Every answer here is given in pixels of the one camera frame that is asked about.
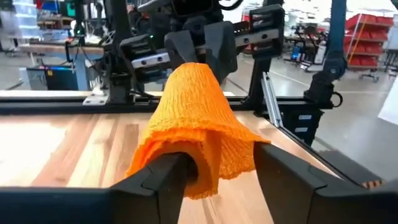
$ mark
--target orange cloth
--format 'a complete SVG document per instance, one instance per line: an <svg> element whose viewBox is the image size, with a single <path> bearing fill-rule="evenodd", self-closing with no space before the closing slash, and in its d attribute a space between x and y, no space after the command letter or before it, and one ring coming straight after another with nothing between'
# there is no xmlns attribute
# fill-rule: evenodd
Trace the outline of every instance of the orange cloth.
<svg viewBox="0 0 398 224"><path fill-rule="evenodd" d="M219 178L254 170L254 141L269 142L236 119L209 66L186 63L167 80L127 176L161 154L186 152L197 164L198 178L185 196L204 198L217 194Z"/></svg>

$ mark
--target wooden tabletop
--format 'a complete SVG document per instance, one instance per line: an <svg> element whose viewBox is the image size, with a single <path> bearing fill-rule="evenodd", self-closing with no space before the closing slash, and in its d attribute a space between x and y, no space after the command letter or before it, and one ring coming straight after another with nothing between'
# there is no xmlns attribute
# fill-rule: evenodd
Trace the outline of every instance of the wooden tabletop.
<svg viewBox="0 0 398 224"><path fill-rule="evenodd" d="M237 119L276 146L329 173L251 111ZM0 185L109 187L123 178L150 114L0 116ZM273 223L256 173L220 180L219 194L184 199L179 223Z"/></svg>
<svg viewBox="0 0 398 224"><path fill-rule="evenodd" d="M18 46L21 52L25 53L65 53L65 46L63 45L51 45L51 44L21 44ZM79 52L83 53L82 49L86 54L103 54L104 49L102 47L79 47ZM70 48L69 52L75 54L77 52L77 47Z"/></svg>

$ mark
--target table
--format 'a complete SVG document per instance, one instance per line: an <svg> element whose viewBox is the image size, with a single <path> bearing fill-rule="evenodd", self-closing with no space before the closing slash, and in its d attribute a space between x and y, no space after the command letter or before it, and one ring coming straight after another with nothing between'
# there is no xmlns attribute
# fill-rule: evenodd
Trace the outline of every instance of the table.
<svg viewBox="0 0 398 224"><path fill-rule="evenodd" d="M45 54L51 57L66 59L64 45L49 44L22 44L19 46L21 52ZM90 90L90 84L86 75L86 60L95 60L102 58L104 50L102 47L74 47L69 50L70 58L75 59L75 74L78 89L82 91Z"/></svg>
<svg viewBox="0 0 398 224"><path fill-rule="evenodd" d="M37 21L38 26L46 26L46 25L55 25L57 22L59 23L60 29L70 29L70 23L74 18L65 17L65 16L49 16L49 17L41 17Z"/></svg>
<svg viewBox="0 0 398 224"><path fill-rule="evenodd" d="M29 92L32 91L18 91L15 95L26 96ZM51 91L36 93L46 94ZM57 96L66 94L67 91L58 91ZM11 96L12 91L0 91L0 96L7 95ZM333 174L252 111L238 111L235 115L274 145ZM145 113L0 116L0 185L109 187L123 178L150 116ZM233 180L220 180L218 195L203 200L185 198L179 223L273 222L256 173L248 172Z"/></svg>

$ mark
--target storage rack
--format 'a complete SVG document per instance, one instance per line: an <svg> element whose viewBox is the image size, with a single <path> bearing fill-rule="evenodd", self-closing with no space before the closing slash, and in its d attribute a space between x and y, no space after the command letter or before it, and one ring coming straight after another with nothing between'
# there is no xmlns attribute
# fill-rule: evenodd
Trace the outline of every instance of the storage rack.
<svg viewBox="0 0 398 224"><path fill-rule="evenodd" d="M348 31L344 48L350 70L370 70L363 77L371 77L374 82L379 81L375 73L378 69L379 57L383 54L382 44L387 41L387 33L392 27L390 17L373 16L369 14L357 14L346 21Z"/></svg>

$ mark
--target cable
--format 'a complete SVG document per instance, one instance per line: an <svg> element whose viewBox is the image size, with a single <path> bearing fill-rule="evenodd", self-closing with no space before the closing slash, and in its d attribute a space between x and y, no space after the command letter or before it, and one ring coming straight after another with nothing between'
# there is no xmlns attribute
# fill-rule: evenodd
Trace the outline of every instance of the cable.
<svg viewBox="0 0 398 224"><path fill-rule="evenodd" d="M234 4L232 4L232 6L223 6L222 4L220 4L220 7L222 10L232 11L232 10L237 9L242 3L243 3L243 0L237 0Z"/></svg>
<svg viewBox="0 0 398 224"><path fill-rule="evenodd" d="M87 54L86 54L86 51L85 51L84 47L81 48L81 51L83 52L85 58L91 63L91 66L94 68L94 71L97 73L97 75L98 75L99 77L102 77L103 72L99 72L98 69L96 68L94 62L88 58L88 56L87 56Z"/></svg>
<svg viewBox="0 0 398 224"><path fill-rule="evenodd" d="M338 92L333 92L332 95L336 95L340 102L337 105L333 105L334 108L340 107L343 104L343 96Z"/></svg>

